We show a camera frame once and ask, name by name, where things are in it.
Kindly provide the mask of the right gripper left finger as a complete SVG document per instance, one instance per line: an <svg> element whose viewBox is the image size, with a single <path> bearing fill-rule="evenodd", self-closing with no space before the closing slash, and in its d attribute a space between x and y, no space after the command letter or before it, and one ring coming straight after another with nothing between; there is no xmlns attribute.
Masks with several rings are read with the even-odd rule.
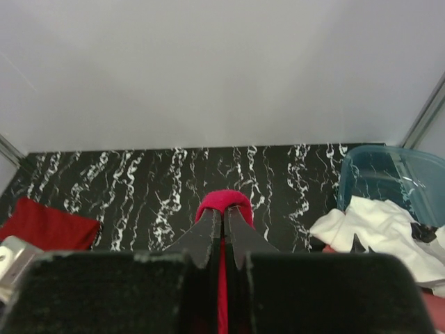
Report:
<svg viewBox="0 0 445 334"><path fill-rule="evenodd" d="M28 264L2 333L217 333L221 216L162 252L57 251Z"/></svg>

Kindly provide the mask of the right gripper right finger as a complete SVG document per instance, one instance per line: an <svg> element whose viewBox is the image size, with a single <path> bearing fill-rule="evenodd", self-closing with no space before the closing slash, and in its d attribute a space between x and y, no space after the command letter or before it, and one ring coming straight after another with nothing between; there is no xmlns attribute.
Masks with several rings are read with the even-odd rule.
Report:
<svg viewBox="0 0 445 334"><path fill-rule="evenodd" d="M379 253L283 253L225 212L230 333L434 333L419 288Z"/></svg>

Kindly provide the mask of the bright pink-red t-shirt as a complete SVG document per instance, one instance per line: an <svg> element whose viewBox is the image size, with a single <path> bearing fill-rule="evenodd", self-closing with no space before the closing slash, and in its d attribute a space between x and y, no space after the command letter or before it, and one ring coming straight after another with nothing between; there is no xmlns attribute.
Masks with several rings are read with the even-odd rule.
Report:
<svg viewBox="0 0 445 334"><path fill-rule="evenodd" d="M195 216L195 223L201 218L206 209L216 210L220 213L221 218L225 217L225 212L230 207L238 207L244 221L253 229L254 221L252 215L252 205L250 200L240 191L224 189L212 191L205 195L200 203ZM228 334L229 332L229 313L228 313L228 297L227 297L227 271L225 258L225 238L222 237L220 242L220 257L218 269L218 299L217 299L217 315L218 315L218 333Z"/></svg>

